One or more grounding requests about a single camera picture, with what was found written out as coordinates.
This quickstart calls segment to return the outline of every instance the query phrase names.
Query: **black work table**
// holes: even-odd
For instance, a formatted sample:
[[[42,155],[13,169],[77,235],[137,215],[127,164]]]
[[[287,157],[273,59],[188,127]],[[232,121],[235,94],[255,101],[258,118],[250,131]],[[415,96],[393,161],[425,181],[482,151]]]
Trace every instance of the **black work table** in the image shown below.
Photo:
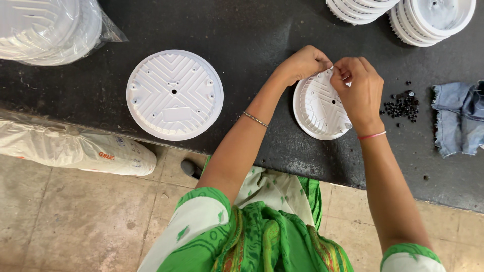
[[[484,77],[484,3],[470,24],[428,48],[409,46],[392,32],[387,15],[362,26],[338,20],[324,0],[101,0],[130,39],[109,43],[66,66],[31,67],[0,60],[0,108],[145,142],[212,154],[272,70],[304,45],[333,61],[365,56],[385,80],[383,102],[412,89],[421,102],[417,123],[383,116],[388,139],[413,195],[484,212],[484,150],[442,159],[434,145],[436,112],[430,86]],[[129,75],[145,57],[183,49],[218,72],[224,105],[215,124],[186,141],[143,131],[126,105]],[[411,86],[405,85],[410,80]],[[294,87],[283,94],[255,165],[364,188],[363,160],[354,130],[331,141],[304,133],[292,110]],[[405,124],[397,128],[396,123]]]

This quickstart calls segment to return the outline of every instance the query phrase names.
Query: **pink thread bracelet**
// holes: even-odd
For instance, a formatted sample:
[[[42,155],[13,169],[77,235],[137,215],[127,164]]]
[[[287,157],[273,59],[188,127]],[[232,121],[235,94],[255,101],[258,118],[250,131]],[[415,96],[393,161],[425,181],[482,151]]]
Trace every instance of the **pink thread bracelet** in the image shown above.
[[[370,136],[362,136],[362,137],[358,137],[359,140],[363,140],[363,139],[366,139],[366,138],[373,138],[373,137],[376,137],[376,136],[380,136],[380,135],[383,135],[387,133],[386,131],[382,132],[382,133],[378,133],[378,134],[375,134],[375,135],[370,135]]]

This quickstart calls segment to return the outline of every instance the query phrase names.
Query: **finger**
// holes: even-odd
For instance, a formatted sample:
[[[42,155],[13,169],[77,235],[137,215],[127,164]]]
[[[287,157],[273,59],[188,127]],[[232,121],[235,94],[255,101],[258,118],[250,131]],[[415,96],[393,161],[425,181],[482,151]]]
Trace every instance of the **finger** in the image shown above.
[[[344,92],[349,89],[349,87],[341,78],[341,72],[336,66],[333,68],[333,76],[330,79],[330,83],[338,93]]]
[[[350,71],[346,71],[346,72],[344,72],[344,73],[341,74],[341,78],[342,79],[345,79],[345,78],[347,78],[350,75],[351,75],[351,72]]]
[[[367,70],[368,72],[375,72],[376,73],[376,70],[373,68],[373,66],[371,66],[370,62],[367,61],[364,57],[359,57],[358,59],[362,63],[365,70]]]
[[[318,61],[318,72],[330,69],[333,66],[331,61]]]
[[[314,48],[314,59],[315,60],[331,62],[331,60],[326,56],[326,54],[323,53],[323,51],[317,49],[316,47],[313,47],[313,48]]]
[[[366,69],[363,67],[363,64],[358,58],[342,58],[334,65],[339,69],[348,69],[353,77],[367,73]]]
[[[344,82],[345,84],[347,84],[347,83],[349,83],[349,82],[352,82],[352,81],[353,81],[353,76],[348,76],[347,78],[344,78],[344,79],[343,79],[343,82]]]

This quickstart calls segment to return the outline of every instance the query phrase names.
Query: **woman's arm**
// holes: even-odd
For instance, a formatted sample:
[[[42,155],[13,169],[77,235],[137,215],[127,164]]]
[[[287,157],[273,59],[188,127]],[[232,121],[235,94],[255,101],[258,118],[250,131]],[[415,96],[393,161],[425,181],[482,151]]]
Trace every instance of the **woman's arm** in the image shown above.
[[[358,136],[385,131],[379,116],[383,79],[365,58],[343,58],[334,65],[331,84],[338,92]],[[360,141],[366,193],[385,252],[398,243],[431,248],[427,232],[386,135]]]
[[[331,66],[323,52],[310,45],[304,47],[275,69],[245,112],[269,125],[287,86]],[[232,205],[256,159],[265,133],[265,126],[242,114],[215,150],[197,188],[216,188]]]

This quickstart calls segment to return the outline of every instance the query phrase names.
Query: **woman's left hand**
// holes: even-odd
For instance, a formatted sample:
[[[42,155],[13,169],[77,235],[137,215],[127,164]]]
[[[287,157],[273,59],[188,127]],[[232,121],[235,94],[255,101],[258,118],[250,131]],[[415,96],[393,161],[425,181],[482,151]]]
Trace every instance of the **woman's left hand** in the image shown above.
[[[272,74],[280,76],[288,86],[316,72],[322,72],[333,66],[330,59],[319,49],[306,45],[279,65]]]

